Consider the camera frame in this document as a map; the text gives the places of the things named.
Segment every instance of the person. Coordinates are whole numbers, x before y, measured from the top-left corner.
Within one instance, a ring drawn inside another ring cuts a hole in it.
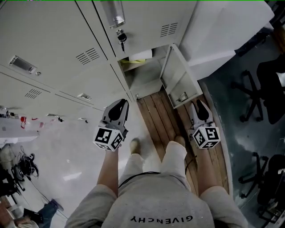
[[[197,155],[199,197],[185,176],[185,141],[170,141],[160,174],[145,174],[138,139],[118,181],[118,150],[106,151],[97,186],[71,214],[65,228],[191,227],[246,228],[247,220],[218,186],[207,150]]]
[[[38,212],[43,216],[43,223],[36,223],[25,216],[11,221],[6,228],[49,228],[57,210],[63,211],[64,209],[56,200],[52,199]]]

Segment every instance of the gray floor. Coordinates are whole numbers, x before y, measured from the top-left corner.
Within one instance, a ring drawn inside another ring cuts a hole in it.
[[[274,154],[285,153],[284,140],[281,139],[285,137],[285,116],[271,125],[262,103],[264,121],[255,121],[258,117],[258,110],[255,108],[248,122],[240,122],[239,116],[246,113],[251,100],[241,91],[232,90],[230,83],[236,81],[251,89],[248,77],[241,76],[241,72],[247,69],[259,89],[260,84],[256,75],[258,64],[276,59],[279,54],[277,46],[269,37],[264,44],[253,48],[243,57],[235,56],[211,76],[201,80],[206,83],[222,122],[232,166],[234,200],[248,221],[257,228],[264,223],[264,220],[256,216],[258,189],[256,188],[248,198],[241,199],[241,192],[247,192],[251,183],[240,184],[238,178],[250,172],[255,173],[256,161],[252,157],[253,152],[269,158]]]

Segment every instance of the gray t-shirt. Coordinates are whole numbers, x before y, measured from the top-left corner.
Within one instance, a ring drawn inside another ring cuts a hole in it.
[[[248,223],[222,187],[211,187],[200,198],[188,190],[186,179],[162,173],[137,176],[119,189],[97,185],[67,220],[65,228],[214,228],[220,220],[230,228]]]

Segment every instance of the white floor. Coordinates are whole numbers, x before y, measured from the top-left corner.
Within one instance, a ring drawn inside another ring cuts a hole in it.
[[[84,121],[54,124],[42,131],[37,139],[12,146],[16,155],[21,145],[26,154],[35,154],[39,178],[32,177],[32,181],[49,200],[54,198],[63,206],[66,217],[96,185],[105,152],[92,143],[92,138],[101,117],[102,112],[98,112],[88,124]],[[136,103],[130,104],[125,126],[129,133],[119,150],[119,176],[130,155],[129,143],[135,137],[142,141],[142,157],[146,160],[144,170],[158,171],[161,162]],[[34,211],[40,210],[44,205],[40,193],[28,180],[24,186],[24,199],[20,198],[22,204]],[[61,214],[55,215],[51,227],[62,228],[65,221]]]

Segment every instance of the foot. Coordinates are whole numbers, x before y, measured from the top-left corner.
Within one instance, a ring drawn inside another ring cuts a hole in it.
[[[177,135],[175,137],[175,142],[179,143],[180,145],[184,146],[185,147],[185,140],[182,136],[180,135]]]
[[[134,138],[130,142],[130,154],[141,154],[141,145],[138,138]]]
[[[52,199],[50,202],[53,203],[58,208],[58,210],[64,211],[63,207],[57,201],[55,201],[55,199]]]

